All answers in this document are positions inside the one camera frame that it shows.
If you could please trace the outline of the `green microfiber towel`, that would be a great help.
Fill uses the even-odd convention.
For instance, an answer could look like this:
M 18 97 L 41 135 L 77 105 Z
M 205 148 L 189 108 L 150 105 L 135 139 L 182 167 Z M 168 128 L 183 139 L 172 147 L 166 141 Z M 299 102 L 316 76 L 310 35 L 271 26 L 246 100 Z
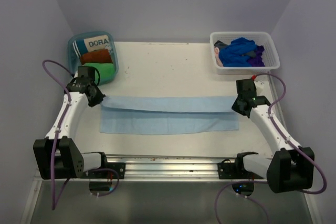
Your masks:
M 111 82 L 116 72 L 114 64 L 112 63 L 86 63 L 83 66 L 97 69 L 99 74 L 95 72 L 95 83 L 98 86 Z

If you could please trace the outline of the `light blue towel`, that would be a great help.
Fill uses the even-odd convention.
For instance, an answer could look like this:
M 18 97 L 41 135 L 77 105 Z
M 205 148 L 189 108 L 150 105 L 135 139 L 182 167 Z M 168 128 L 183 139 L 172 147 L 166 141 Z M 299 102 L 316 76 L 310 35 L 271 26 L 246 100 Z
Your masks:
M 100 132 L 175 135 L 239 129 L 230 96 L 107 97 L 101 104 Z

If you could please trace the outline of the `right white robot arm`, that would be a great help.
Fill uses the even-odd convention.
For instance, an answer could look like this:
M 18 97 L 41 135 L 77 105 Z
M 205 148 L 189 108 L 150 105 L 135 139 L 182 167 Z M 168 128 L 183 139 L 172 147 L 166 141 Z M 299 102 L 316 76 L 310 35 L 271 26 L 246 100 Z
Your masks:
M 236 90 L 233 111 L 248 117 L 258 127 L 272 152 L 272 158 L 256 152 L 237 154 L 236 176 L 246 178 L 254 173 L 265 178 L 275 193 L 311 188 L 313 150 L 302 147 L 291 137 L 270 108 L 268 99 L 257 94 L 253 79 L 236 81 Z

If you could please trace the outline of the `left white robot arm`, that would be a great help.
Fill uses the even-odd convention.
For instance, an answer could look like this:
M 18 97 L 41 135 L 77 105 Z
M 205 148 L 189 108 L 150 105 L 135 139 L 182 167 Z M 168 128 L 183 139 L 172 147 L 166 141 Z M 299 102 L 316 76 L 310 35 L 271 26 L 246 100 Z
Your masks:
M 89 171 L 97 178 L 104 178 L 109 172 L 103 152 L 81 153 L 74 142 L 84 110 L 99 105 L 105 97 L 95 83 L 96 72 L 94 67 L 78 67 L 77 75 L 66 86 L 54 125 L 44 139 L 33 144 L 44 180 L 80 178 Z

